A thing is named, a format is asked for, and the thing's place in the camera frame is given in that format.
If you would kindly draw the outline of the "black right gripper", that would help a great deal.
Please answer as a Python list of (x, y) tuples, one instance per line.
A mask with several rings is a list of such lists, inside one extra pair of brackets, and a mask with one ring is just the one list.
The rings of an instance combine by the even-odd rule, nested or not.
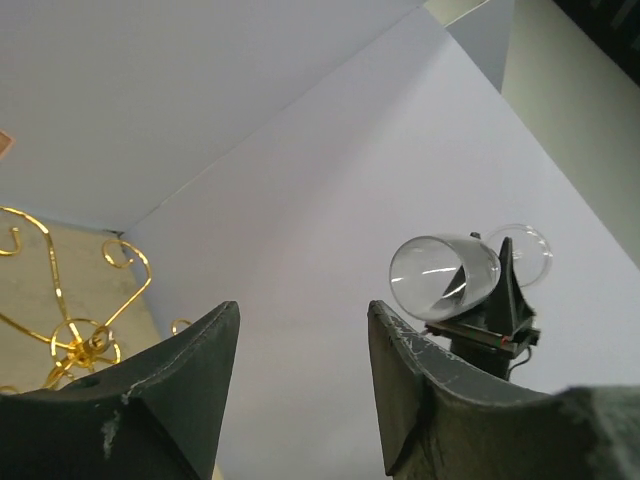
[(513, 253), (513, 240), (506, 236), (498, 253), (500, 275), (491, 293), (470, 310), (424, 330), (449, 339), (451, 353), (505, 381), (531, 360), (541, 336), (516, 278)]

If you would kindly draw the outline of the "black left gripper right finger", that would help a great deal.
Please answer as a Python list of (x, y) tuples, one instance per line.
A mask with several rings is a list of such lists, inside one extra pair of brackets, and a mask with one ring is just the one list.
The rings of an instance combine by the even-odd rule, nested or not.
[(556, 394), (490, 375), (368, 307), (385, 472), (394, 479), (636, 479), (639, 389)]

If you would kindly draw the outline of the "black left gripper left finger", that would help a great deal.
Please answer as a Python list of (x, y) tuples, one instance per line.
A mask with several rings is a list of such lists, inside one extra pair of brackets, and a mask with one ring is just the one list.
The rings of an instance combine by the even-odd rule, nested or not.
[(3, 396), (2, 478), (212, 478), (239, 329), (227, 301), (58, 391)]

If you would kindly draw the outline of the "clear flute wine glass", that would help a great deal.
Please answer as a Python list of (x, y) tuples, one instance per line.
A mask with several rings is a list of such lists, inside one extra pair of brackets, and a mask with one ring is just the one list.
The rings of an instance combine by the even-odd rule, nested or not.
[(502, 242), (512, 241), (513, 270), (521, 287), (549, 273), (553, 253), (547, 239), (524, 224), (509, 224), (487, 237), (453, 234), (418, 236), (402, 244), (389, 266), (389, 286), (398, 306), (426, 324), (460, 315), (484, 301), (507, 268)]

